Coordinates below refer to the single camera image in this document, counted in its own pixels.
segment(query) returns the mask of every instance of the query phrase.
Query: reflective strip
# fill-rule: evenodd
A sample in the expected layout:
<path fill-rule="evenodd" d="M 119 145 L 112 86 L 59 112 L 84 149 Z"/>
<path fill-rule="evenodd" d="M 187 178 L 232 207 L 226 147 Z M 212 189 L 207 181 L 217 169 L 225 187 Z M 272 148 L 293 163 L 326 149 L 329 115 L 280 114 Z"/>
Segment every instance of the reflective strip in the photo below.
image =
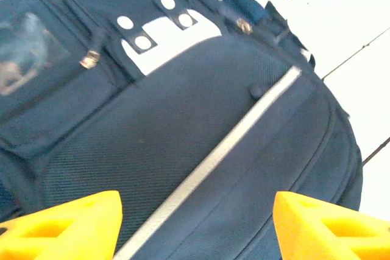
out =
<path fill-rule="evenodd" d="M 268 108 L 298 79 L 301 70 L 295 66 L 269 90 L 248 111 L 245 117 L 215 147 L 215 149 L 193 170 L 176 190 L 156 209 L 150 218 L 123 245 L 113 260 L 129 260 L 145 242 L 165 223 L 175 210 L 219 165 L 227 154 L 241 141 L 246 133 L 257 123 Z"/>

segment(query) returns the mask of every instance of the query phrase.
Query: white circle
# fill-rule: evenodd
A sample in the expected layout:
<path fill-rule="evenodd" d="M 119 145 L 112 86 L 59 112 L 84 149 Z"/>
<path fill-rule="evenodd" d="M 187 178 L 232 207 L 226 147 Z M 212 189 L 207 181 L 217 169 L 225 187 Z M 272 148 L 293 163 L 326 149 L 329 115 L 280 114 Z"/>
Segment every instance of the white circle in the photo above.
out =
<path fill-rule="evenodd" d="M 125 30 L 130 30 L 134 27 L 134 23 L 127 16 L 120 16 L 116 22 Z"/>
<path fill-rule="evenodd" d="M 193 19 L 186 13 L 179 15 L 179 22 L 183 27 L 191 27 L 194 24 Z"/>
<path fill-rule="evenodd" d="M 161 0 L 161 3 L 166 9 L 174 9 L 176 6 L 175 0 Z"/>
<path fill-rule="evenodd" d="M 142 50 L 146 50 L 152 47 L 152 42 L 145 36 L 136 37 L 135 44 Z"/>

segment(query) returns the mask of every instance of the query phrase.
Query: white floor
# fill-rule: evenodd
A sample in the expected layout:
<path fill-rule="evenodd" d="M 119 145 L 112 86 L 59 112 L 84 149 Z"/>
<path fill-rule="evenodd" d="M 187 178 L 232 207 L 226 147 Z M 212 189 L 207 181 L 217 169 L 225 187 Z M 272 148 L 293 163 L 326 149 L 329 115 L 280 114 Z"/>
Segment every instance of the white floor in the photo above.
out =
<path fill-rule="evenodd" d="M 258 1 L 265 5 L 268 0 Z M 390 30 L 385 32 L 390 27 L 390 0 L 270 1 L 316 57 L 317 74 L 326 76 L 326 84 L 350 114 L 367 158 L 390 137 Z M 387 146 L 364 167 L 361 203 L 362 213 L 388 221 L 389 159 Z"/>

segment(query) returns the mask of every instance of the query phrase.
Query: black line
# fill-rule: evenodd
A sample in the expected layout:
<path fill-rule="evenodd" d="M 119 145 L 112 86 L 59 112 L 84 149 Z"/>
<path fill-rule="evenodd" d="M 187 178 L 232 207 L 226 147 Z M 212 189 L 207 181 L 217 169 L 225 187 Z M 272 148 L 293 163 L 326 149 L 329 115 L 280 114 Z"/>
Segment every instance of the black line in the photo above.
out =
<path fill-rule="evenodd" d="M 372 42 L 374 42 L 377 38 L 379 38 L 380 36 L 382 36 L 384 33 L 386 33 L 388 30 L 390 30 L 390 27 L 388 27 L 384 32 L 380 33 L 379 35 L 377 35 L 374 39 L 372 39 L 370 42 L 368 42 L 367 44 L 363 45 L 362 48 L 360 48 L 358 51 L 356 51 L 352 56 L 348 57 L 347 59 L 345 59 L 343 62 L 341 62 L 341 64 L 339 64 L 335 69 L 333 69 L 332 71 L 330 71 L 326 76 L 324 76 L 322 78 L 322 81 L 325 80 L 326 77 L 328 77 L 331 73 L 335 72 L 337 69 L 340 68 L 341 65 L 343 65 L 344 63 L 346 63 L 347 61 L 349 61 L 350 59 L 352 59 L 357 53 L 361 52 L 364 48 L 370 46 L 370 44 Z"/>
<path fill-rule="evenodd" d="M 390 142 L 390 137 L 386 139 L 384 143 L 382 143 L 380 146 L 378 146 L 377 149 L 375 149 L 372 154 L 370 154 L 364 161 L 363 161 L 363 166 L 368 163 L 378 152 L 380 152 L 381 149 L 383 149 L 387 144 Z"/>

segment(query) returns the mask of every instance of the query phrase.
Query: yellow plastic object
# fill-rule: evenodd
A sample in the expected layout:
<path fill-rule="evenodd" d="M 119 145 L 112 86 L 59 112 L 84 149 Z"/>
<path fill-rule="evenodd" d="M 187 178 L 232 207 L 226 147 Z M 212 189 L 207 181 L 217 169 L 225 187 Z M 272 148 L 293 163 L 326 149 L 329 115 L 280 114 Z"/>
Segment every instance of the yellow plastic object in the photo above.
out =
<path fill-rule="evenodd" d="M 117 191 L 106 191 L 0 223 L 0 260 L 109 260 L 122 222 Z"/>
<path fill-rule="evenodd" d="M 278 192 L 274 224 L 283 260 L 388 260 L 390 223 L 292 192 Z"/>

